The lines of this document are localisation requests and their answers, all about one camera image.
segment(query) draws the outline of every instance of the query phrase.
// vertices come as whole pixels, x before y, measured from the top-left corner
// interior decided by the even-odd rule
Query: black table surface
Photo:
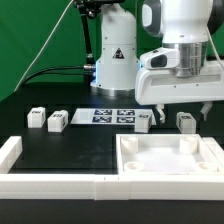
[[[67,110],[71,121],[77,108],[154,108],[139,106],[134,98],[92,94],[82,83],[33,83],[0,103],[0,144],[22,136],[23,153],[10,173],[117,174],[116,134],[134,134],[133,126],[71,125],[62,133],[27,128],[33,107],[46,108],[47,117]],[[166,106],[166,123],[150,134],[179,134],[176,113],[191,113],[197,133],[224,144],[224,104],[216,102],[206,122],[199,121],[201,103]],[[0,223],[223,223],[222,201],[82,201],[0,200]]]

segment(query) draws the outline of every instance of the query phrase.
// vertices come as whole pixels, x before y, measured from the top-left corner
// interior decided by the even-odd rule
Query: small white cube
[[[62,132],[68,124],[68,112],[66,110],[55,111],[47,120],[48,132]]]
[[[196,133],[196,120],[190,113],[177,113],[176,125],[182,134]]]
[[[41,128],[46,120],[46,110],[44,107],[32,108],[27,115],[28,128]]]
[[[152,125],[152,112],[140,112],[135,118],[135,132],[148,133]]]

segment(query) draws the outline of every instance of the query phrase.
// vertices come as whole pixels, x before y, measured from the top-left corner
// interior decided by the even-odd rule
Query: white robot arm
[[[224,100],[224,72],[206,62],[207,26],[215,0],[146,0],[143,26],[163,36],[162,47],[141,56],[139,104]]]
[[[139,60],[136,57],[136,19],[119,4],[101,8],[102,53],[96,62],[93,92],[134,95]]]

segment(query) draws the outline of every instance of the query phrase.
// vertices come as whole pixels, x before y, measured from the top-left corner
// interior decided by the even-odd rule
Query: white tray
[[[189,138],[196,142],[196,152],[186,154],[181,151],[180,141]],[[117,161],[119,174],[123,175],[224,174],[224,163],[199,135],[117,135]]]

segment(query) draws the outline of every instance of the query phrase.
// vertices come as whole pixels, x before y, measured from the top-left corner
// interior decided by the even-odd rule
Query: white block
[[[176,125],[182,134],[196,133],[196,120],[190,113],[177,113]]]
[[[22,139],[19,136],[10,137],[0,149],[0,174],[6,174],[22,153]]]
[[[68,124],[68,112],[55,111],[47,120],[49,132],[62,132]]]
[[[135,118],[135,132],[148,133],[152,125],[152,113],[140,112]]]
[[[27,115],[28,128],[41,128],[46,120],[46,110],[43,107],[32,108]]]

